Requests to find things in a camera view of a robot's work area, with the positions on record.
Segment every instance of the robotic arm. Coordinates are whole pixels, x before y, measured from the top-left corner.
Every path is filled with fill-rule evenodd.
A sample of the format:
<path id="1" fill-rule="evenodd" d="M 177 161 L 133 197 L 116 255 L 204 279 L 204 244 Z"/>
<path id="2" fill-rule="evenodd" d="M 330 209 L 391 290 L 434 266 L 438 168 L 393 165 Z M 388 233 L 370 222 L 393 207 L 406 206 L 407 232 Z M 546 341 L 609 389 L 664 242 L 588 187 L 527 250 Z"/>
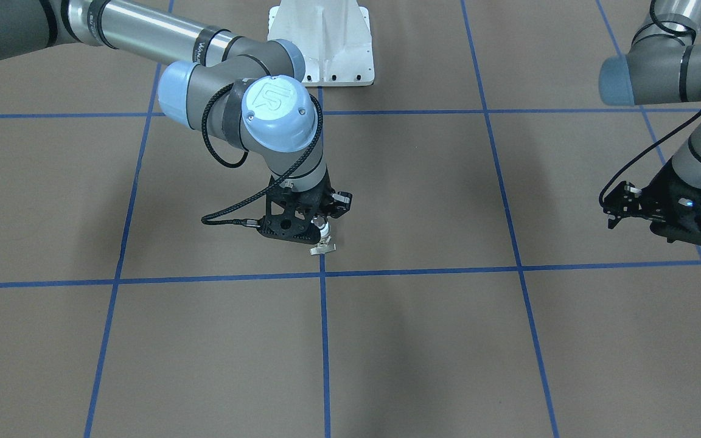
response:
<path id="1" fill-rule="evenodd" d="M 294 44 L 253 41 L 129 0 L 0 1 L 0 59 L 74 42 L 169 64 L 158 85 L 167 117 L 200 130 L 227 167 L 242 165 L 249 151 L 264 157 L 270 185 L 208 214 L 204 224 L 238 224 L 268 238 L 317 244 L 313 254 L 334 249 L 327 219 L 350 210 L 352 195 L 329 182 L 319 141 L 321 108 L 300 82 L 304 58 Z M 209 136 L 244 150 L 243 159 L 226 163 Z M 261 219 L 217 219 L 259 197 L 267 199 Z M 273 203 L 283 213 L 273 214 Z"/>
<path id="2" fill-rule="evenodd" d="M 701 44 L 694 44 L 700 32 L 701 0 L 654 0 L 629 53 L 604 62 L 603 102 L 701 102 Z M 691 121 L 699 116 L 701 110 Z M 624 217 L 642 217 L 651 221 L 651 232 L 668 242 L 701 245 L 701 124 L 648 186 L 638 189 L 624 181 L 604 196 L 621 172 L 646 152 L 621 169 L 600 194 L 600 204 L 609 215 L 607 227 L 615 228 Z"/>

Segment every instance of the blue joint cap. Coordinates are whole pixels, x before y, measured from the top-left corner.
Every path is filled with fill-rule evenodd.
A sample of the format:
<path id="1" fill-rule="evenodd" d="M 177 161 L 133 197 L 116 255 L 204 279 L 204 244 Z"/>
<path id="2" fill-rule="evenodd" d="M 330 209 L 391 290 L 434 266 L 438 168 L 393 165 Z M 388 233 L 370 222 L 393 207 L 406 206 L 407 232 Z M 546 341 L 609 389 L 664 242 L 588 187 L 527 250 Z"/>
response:
<path id="1" fill-rule="evenodd" d="M 605 105 L 634 106 L 632 77 L 626 56 L 605 59 L 599 72 L 599 94 Z"/>
<path id="2" fill-rule="evenodd" d="M 164 70 L 158 83 L 158 103 L 161 105 L 161 110 L 170 119 L 189 128 L 191 125 L 189 125 L 189 113 L 186 108 L 189 99 L 189 81 L 197 66 L 195 62 L 175 61 Z"/>
<path id="3" fill-rule="evenodd" d="M 246 89 L 242 121 L 257 142 L 275 152 L 306 148 L 318 129 L 309 92 L 287 75 L 260 78 Z"/>
<path id="4" fill-rule="evenodd" d="M 288 52 L 288 56 L 291 58 L 291 64 L 294 66 L 294 78 L 301 82 L 304 78 L 304 73 L 306 73 L 304 67 L 304 56 L 294 43 L 289 40 L 274 40 L 276 43 L 283 46 Z"/>

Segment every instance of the grid square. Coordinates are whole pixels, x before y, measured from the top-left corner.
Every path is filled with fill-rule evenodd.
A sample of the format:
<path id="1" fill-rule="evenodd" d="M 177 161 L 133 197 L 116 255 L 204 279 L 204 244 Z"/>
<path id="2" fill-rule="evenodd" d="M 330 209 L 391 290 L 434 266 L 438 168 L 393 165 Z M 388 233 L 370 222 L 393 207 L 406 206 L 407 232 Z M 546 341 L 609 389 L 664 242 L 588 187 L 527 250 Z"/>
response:
<path id="1" fill-rule="evenodd" d="M 215 139 L 228 160 L 242 154 Z M 251 228 L 208 226 L 200 217 L 244 200 L 270 182 L 252 153 L 241 169 L 226 169 L 204 147 L 202 136 L 166 117 L 150 125 L 128 236 L 123 276 L 183 277 L 315 272 L 309 246 L 262 238 Z M 264 216 L 263 199 L 230 217 Z"/>
<path id="2" fill-rule="evenodd" d="M 142 123 L 0 120 L 0 281 L 114 276 Z"/>
<path id="3" fill-rule="evenodd" d="M 121 286 L 95 436 L 323 435 L 319 281 Z"/>
<path id="4" fill-rule="evenodd" d="M 334 188 L 354 194 L 328 269 L 515 266 L 483 116 L 326 120 Z"/>
<path id="5" fill-rule="evenodd" d="M 607 229 L 600 190 L 650 144 L 639 114 L 493 114 L 492 123 L 524 265 L 697 259 L 693 245 L 666 244 L 647 221 Z M 621 180 L 640 186 L 660 167 L 651 153 Z"/>
<path id="6" fill-rule="evenodd" d="M 701 436 L 701 266 L 526 280 L 563 436 Z"/>
<path id="7" fill-rule="evenodd" d="M 595 3 L 470 2 L 467 14 L 489 108 L 604 106 L 596 83 L 615 50 Z"/>
<path id="8" fill-rule="evenodd" d="M 79 436 L 110 287 L 0 289 L 0 436 Z"/>
<path id="9" fill-rule="evenodd" d="M 327 280 L 332 436 L 550 436 L 516 273 Z"/>
<path id="10" fill-rule="evenodd" d="M 481 108 L 459 2 L 359 4 L 369 9 L 375 83 L 327 87 L 327 110 Z"/>

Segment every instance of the ur logo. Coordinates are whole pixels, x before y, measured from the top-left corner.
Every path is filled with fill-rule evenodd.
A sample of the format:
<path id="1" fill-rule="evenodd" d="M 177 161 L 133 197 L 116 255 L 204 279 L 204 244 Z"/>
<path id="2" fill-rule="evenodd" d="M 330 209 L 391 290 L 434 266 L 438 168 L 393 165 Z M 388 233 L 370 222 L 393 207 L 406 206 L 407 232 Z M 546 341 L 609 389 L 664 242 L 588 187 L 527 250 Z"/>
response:
<path id="1" fill-rule="evenodd" d="M 267 81 L 253 100 L 253 108 L 266 107 L 270 111 L 277 111 L 283 106 L 284 100 L 293 95 L 292 89 Z"/>

